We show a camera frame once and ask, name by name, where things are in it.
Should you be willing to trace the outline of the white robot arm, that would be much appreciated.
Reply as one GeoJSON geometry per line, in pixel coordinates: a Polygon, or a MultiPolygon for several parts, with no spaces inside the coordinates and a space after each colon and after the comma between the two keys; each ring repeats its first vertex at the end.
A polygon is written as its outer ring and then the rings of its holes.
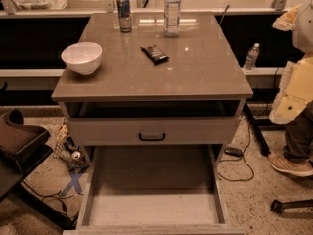
{"type": "Polygon", "coordinates": [[[269,115],[275,124],[293,121],[313,101],[313,0],[303,0],[273,22],[273,27],[292,31],[293,46],[304,53],[283,68],[279,92],[269,115]]]}

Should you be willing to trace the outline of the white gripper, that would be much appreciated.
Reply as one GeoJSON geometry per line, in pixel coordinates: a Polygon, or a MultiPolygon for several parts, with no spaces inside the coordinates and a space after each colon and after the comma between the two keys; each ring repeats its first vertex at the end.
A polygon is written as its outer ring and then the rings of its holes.
{"type": "MultiPolygon", "coordinates": [[[[300,4],[290,8],[275,19],[272,27],[281,31],[293,31],[300,4]]],[[[287,61],[283,68],[279,93],[269,115],[275,124],[287,124],[313,100],[313,57],[305,57],[297,63],[287,61]]]]}

